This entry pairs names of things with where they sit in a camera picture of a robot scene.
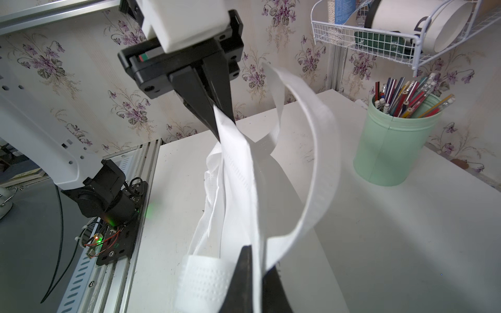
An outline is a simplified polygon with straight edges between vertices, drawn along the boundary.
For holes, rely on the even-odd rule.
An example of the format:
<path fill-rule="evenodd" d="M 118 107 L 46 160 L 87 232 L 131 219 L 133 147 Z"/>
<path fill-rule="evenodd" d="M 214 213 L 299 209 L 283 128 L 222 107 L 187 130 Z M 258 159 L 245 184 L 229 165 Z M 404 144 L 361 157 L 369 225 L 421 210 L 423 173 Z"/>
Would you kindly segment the white insulated delivery bag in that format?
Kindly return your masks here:
<path fill-rule="evenodd" d="M 347 312 L 314 227 L 330 208 L 341 176 L 341 140 L 330 108 L 298 76 L 264 65 L 278 112 L 290 91 L 313 137 L 313 173 L 301 201 L 272 157 L 281 128 L 253 141 L 215 110 L 219 142 L 207 156 L 204 213 L 182 264 L 176 312 L 219 312 L 241 249 L 252 248 L 253 311 L 262 312 L 262 280 L 276 267 L 293 312 Z"/>

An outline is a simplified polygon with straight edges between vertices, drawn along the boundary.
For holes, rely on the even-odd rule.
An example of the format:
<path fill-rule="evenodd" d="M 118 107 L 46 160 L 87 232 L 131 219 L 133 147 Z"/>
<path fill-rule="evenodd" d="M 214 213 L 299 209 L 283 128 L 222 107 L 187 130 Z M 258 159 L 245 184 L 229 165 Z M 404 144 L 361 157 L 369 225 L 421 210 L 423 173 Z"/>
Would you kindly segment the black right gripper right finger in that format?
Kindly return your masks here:
<path fill-rule="evenodd" d="M 293 313 L 276 267 L 270 269 L 262 280 L 262 312 Z"/>

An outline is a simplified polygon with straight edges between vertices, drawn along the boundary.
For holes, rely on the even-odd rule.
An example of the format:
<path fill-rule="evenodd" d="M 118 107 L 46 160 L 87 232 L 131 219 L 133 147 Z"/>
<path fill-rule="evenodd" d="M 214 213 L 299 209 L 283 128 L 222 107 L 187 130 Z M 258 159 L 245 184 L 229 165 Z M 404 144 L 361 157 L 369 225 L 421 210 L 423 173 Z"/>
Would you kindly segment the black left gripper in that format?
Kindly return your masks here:
<path fill-rule="evenodd" d="M 159 39 L 154 38 L 128 47 L 117 55 L 127 75 L 150 99 L 174 90 L 183 99 L 185 107 L 217 140 L 219 133 L 211 99 L 234 123 L 230 80 L 240 74 L 238 63 L 244 48 L 240 15 L 235 9 L 229 10 L 228 14 L 230 23 L 223 32 L 188 48 L 165 53 Z M 196 71 L 201 66 L 210 97 Z"/>

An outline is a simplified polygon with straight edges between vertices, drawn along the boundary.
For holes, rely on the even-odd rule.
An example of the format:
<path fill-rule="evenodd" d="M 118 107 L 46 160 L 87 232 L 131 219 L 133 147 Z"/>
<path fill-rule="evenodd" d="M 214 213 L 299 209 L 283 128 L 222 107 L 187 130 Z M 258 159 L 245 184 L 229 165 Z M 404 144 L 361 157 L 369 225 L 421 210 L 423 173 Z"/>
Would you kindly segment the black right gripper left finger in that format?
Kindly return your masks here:
<path fill-rule="evenodd" d="M 253 311 L 252 248 L 241 249 L 220 313 Z"/>

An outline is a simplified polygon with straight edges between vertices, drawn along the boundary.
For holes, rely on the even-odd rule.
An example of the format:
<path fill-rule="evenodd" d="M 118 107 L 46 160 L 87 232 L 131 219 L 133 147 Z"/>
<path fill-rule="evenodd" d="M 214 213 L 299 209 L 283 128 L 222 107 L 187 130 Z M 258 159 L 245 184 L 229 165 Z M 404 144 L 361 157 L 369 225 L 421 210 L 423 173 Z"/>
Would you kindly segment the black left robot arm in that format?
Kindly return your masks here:
<path fill-rule="evenodd" d="M 175 91 L 184 105 L 212 133 L 218 132 L 215 110 L 233 118 L 230 81 L 240 69 L 243 22 L 228 10 L 223 27 L 206 40 L 166 53 L 156 38 L 125 48 L 118 58 L 125 72 L 149 99 Z M 147 185 L 127 185 L 125 174 L 73 138 L 64 126 L 16 82 L 1 84 L 1 134 L 40 166 L 75 201 L 86 217 L 99 217 L 112 227 L 138 216 Z"/>

